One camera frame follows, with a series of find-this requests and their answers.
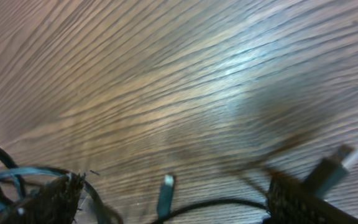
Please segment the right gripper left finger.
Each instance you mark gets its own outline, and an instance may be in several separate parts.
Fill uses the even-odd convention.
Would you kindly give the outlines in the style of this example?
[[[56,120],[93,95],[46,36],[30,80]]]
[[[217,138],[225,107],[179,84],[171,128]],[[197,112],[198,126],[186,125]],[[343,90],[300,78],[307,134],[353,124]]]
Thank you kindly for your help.
[[[72,224],[85,180],[67,174],[0,210],[0,224]]]

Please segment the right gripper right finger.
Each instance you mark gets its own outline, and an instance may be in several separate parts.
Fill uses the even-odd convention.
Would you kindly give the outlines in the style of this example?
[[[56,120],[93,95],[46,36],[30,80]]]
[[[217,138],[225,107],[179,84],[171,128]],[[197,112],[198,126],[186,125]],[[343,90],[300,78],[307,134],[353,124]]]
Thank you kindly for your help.
[[[358,224],[358,219],[306,192],[285,176],[274,176],[267,193],[268,224]]]

